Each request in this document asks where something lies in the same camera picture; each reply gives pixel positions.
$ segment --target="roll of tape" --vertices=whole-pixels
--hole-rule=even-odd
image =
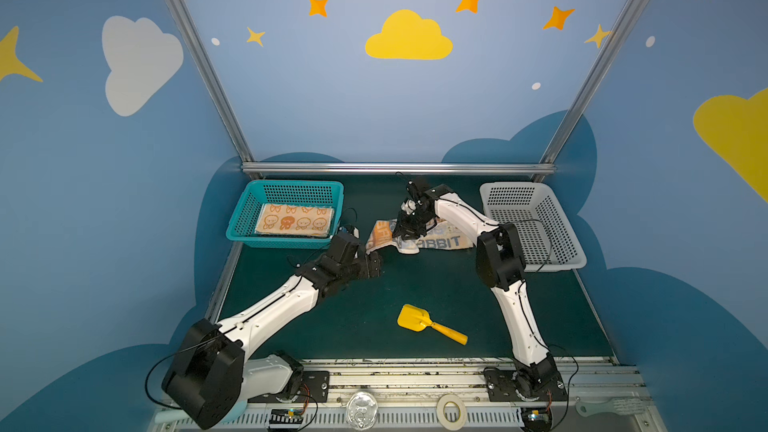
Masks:
[[[456,422],[451,422],[446,417],[446,405],[451,402],[458,406],[458,418],[456,419]],[[464,427],[464,424],[467,423],[467,407],[464,405],[462,399],[456,394],[446,394],[440,397],[440,400],[437,402],[437,421],[441,426],[448,430],[458,430]]]

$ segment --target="shovel handle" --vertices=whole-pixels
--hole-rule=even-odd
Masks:
[[[457,332],[452,328],[447,328],[445,325],[440,325],[437,322],[432,322],[432,328],[435,329],[437,332],[440,332],[441,334],[459,342],[461,345],[467,344],[467,336],[462,334],[461,332]]]

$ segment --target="yellow cloud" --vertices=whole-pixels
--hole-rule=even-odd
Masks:
[[[442,35],[440,25],[412,10],[390,15],[382,32],[366,42],[366,53],[377,59],[445,59],[451,50],[453,42]]]
[[[718,96],[694,114],[701,139],[768,202],[768,89],[751,99]]]

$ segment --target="green mat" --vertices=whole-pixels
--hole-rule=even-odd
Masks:
[[[363,240],[379,219],[397,216],[406,196],[405,184],[393,176],[314,177],[344,184],[344,209],[357,212]],[[482,210],[479,188],[485,182],[514,180],[495,177],[435,177],[467,203]],[[342,223],[355,222],[346,210]],[[475,274],[475,249],[422,250],[399,254],[380,250],[380,278],[352,282],[312,311],[290,322],[256,353],[284,350],[295,358],[448,358],[511,357],[512,344],[501,309]],[[286,256],[298,262],[307,250],[244,247],[224,302],[221,317],[248,308],[281,286],[293,273]],[[528,274],[528,295],[545,341],[571,355],[609,356],[610,346],[571,271]],[[436,331],[420,333],[397,325],[404,304],[429,311],[435,320],[469,340],[462,346]],[[565,355],[554,349],[553,355]]]

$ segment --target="teal plastic basket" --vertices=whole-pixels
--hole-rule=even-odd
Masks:
[[[261,248],[326,248],[327,238],[274,237],[255,234],[259,213],[264,204],[288,204],[304,207],[333,207],[333,223],[330,233],[336,233],[344,202],[344,186],[340,182],[321,180],[254,180],[245,187],[243,195],[226,228],[229,240],[242,242],[249,247]]]

